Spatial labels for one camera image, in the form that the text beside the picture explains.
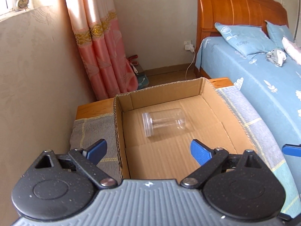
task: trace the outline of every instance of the gray towel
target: gray towel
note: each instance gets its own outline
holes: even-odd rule
[[[70,138],[70,149],[87,148],[99,139],[105,139],[108,150],[97,167],[120,183],[114,115],[106,114],[89,119],[74,121]]]

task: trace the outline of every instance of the gold curtain trim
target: gold curtain trim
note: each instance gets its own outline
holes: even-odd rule
[[[92,42],[90,31],[84,31],[81,33],[74,33],[77,45],[83,45]]]
[[[90,28],[91,34],[92,34],[92,38],[94,39],[95,37],[101,37],[103,35],[103,28],[100,22],[98,22],[97,24],[93,25]]]
[[[111,20],[115,18],[117,18],[116,12],[109,12],[102,21],[97,21],[89,25],[88,31],[74,33],[77,45],[82,46],[86,43],[91,43],[92,39],[96,40],[101,37],[103,32],[110,28]]]

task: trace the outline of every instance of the beige wall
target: beige wall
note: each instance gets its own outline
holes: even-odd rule
[[[290,29],[295,28],[297,0],[283,0]],[[144,69],[190,63],[195,44],[197,0],[114,0],[127,56],[139,55]]]
[[[69,150],[77,106],[92,101],[61,0],[0,21],[1,226],[17,218],[15,183],[44,149]]]

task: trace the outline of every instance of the cardboard flap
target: cardboard flap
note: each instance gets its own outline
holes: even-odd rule
[[[125,153],[125,142],[123,136],[122,127],[122,112],[117,99],[114,99],[114,119],[115,119],[115,131],[116,131],[116,144],[118,152],[119,169],[122,174],[122,178],[130,178],[128,170],[128,162]]]
[[[166,103],[200,94],[204,79],[194,79],[147,88],[130,93],[133,109]]]
[[[122,112],[127,112],[133,109],[130,94],[117,95],[115,98],[118,100],[118,104]]]

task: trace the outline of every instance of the white power cable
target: white power cable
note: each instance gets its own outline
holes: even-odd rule
[[[190,48],[190,51],[192,52],[192,53],[194,53],[195,54],[195,48],[194,48],[194,46],[191,44],[191,48]],[[187,71],[188,71],[188,69],[189,69],[189,67],[193,64],[193,62],[195,61],[195,55],[193,56],[193,60],[192,60],[192,62],[191,62],[191,64],[188,66],[188,68],[187,68],[187,70],[186,70],[186,73],[185,73],[185,80],[187,80]]]

